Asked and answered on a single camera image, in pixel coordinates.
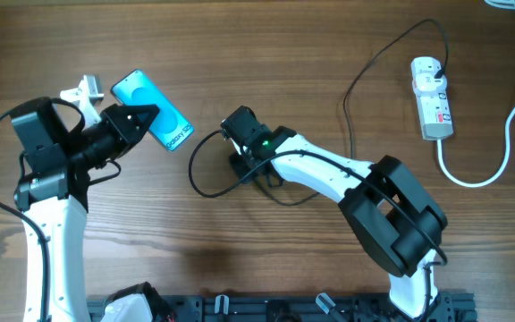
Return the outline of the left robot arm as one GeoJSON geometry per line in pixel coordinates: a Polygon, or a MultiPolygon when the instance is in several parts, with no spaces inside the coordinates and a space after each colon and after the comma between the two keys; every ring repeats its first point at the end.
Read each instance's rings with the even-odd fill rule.
{"type": "Polygon", "coordinates": [[[26,321],[90,319],[82,258],[89,212],[89,176],[128,153],[156,119],[155,105],[111,105],[98,123],[67,129],[55,108],[60,98],[38,97],[16,106],[12,125],[30,174],[14,192],[26,233],[26,321]]]}

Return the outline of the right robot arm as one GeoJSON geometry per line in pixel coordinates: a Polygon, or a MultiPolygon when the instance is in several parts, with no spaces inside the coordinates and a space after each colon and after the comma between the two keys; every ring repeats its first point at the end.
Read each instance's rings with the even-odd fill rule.
{"type": "Polygon", "coordinates": [[[429,317],[433,271],[447,262],[440,248],[447,218],[399,159],[339,156],[287,127],[270,130],[247,106],[224,119],[221,132],[236,148],[243,180],[262,174],[334,201],[363,250],[388,273],[392,304],[408,318],[429,317]]]}

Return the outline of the white power strip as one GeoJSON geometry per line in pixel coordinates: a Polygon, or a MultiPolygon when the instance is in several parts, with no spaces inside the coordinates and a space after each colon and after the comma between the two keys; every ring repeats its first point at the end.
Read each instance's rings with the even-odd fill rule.
{"type": "Polygon", "coordinates": [[[439,61],[430,56],[415,58],[411,64],[412,88],[418,106],[418,119],[424,140],[443,140],[453,135],[452,115],[447,97],[447,79],[435,75],[439,61]]]}

